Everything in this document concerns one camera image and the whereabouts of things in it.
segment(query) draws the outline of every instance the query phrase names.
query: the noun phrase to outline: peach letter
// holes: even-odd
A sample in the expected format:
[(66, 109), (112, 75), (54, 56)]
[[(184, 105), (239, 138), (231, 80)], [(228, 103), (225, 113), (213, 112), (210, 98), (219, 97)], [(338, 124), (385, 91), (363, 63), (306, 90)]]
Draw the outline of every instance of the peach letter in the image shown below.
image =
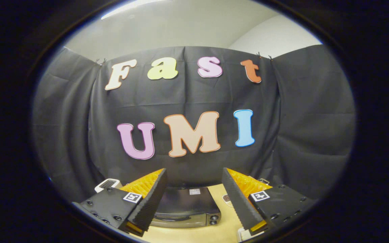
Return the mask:
[(194, 130), (183, 115), (169, 115), (165, 117), (164, 123), (169, 125), (172, 142), (172, 150), (169, 152), (169, 156), (180, 157), (187, 154), (187, 151), (182, 148), (182, 142), (194, 154), (201, 139), (202, 146), (199, 148), (201, 152), (206, 153), (219, 150), (220, 144), (217, 141), (216, 128), (218, 117), (218, 112), (202, 113)]
[(245, 73), (247, 74), (247, 78), (253, 83), (260, 83), (262, 81), (261, 77), (256, 75), (255, 70), (259, 70), (259, 66), (253, 64), (252, 60), (244, 60), (241, 62), (241, 65), (245, 67)]

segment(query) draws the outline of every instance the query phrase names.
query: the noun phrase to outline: label sticker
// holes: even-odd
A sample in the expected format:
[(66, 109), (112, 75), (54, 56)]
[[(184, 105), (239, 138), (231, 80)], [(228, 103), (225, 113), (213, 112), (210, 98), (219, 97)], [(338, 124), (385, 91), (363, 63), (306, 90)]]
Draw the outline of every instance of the label sticker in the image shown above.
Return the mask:
[(230, 201), (230, 198), (227, 194), (223, 195), (223, 201), (228, 205), (229, 207), (233, 207), (232, 202)]
[(201, 193), (201, 190), (199, 188), (197, 189), (190, 189), (190, 195), (196, 195), (196, 194), (200, 194)]
[(265, 191), (252, 193), (250, 195), (253, 197), (255, 201), (260, 201), (260, 200), (265, 200), (267, 198), (270, 198), (270, 196), (268, 196), (268, 194)]
[(131, 201), (132, 203), (137, 203), (141, 198), (142, 198), (141, 194), (129, 192), (127, 195), (125, 195), (123, 199)]

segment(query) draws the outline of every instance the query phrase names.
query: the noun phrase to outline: blue letter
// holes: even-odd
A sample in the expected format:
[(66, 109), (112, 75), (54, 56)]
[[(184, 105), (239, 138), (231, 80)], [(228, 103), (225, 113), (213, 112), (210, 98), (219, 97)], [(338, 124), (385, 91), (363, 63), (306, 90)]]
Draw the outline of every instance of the blue letter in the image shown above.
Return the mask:
[(237, 110), (233, 113), (233, 116), (238, 120), (238, 141), (235, 145), (238, 147), (245, 147), (255, 143), (255, 139), (252, 137), (252, 110)]

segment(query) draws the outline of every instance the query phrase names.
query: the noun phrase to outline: wooden table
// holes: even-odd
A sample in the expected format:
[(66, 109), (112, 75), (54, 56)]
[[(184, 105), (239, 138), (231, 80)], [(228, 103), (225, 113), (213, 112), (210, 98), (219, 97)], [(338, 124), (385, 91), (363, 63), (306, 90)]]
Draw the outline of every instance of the wooden table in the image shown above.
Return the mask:
[(217, 225), (183, 229), (150, 226), (144, 236), (138, 238), (151, 243), (238, 242), (238, 229), (242, 228), (242, 224), (233, 207), (228, 206), (222, 199), (223, 195), (227, 194), (223, 184), (208, 186), (208, 189), (221, 211), (221, 220)]

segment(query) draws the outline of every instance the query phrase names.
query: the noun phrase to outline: black fabric backdrop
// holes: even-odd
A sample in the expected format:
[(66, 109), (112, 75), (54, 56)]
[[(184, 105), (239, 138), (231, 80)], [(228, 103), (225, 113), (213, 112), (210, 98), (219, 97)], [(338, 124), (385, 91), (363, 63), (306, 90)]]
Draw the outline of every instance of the black fabric backdrop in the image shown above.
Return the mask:
[[(217, 57), (223, 74), (202, 78), (200, 57)], [(151, 63), (177, 60), (173, 79), (149, 80)], [(118, 89), (105, 90), (111, 66), (137, 60)], [(248, 80), (243, 60), (259, 66), (261, 83)], [(237, 147), (233, 112), (251, 109), (255, 143)], [(184, 115), (196, 127), (203, 112), (216, 111), (214, 152), (170, 157), (171, 140), (164, 117)], [(130, 123), (134, 146), (142, 150), (137, 124), (154, 123), (155, 154), (148, 160), (128, 156), (116, 127)], [(57, 189), (71, 201), (93, 195), (104, 178), (131, 182), (160, 168), (170, 186), (218, 184), (228, 167), (272, 183), (285, 183), (318, 198), (346, 165), (355, 129), (355, 108), (346, 77), (323, 45), (281, 55), (272, 61), (240, 51), (174, 47), (141, 51), (102, 66), (66, 48), (57, 54), (37, 87), (33, 111), (39, 159)]]

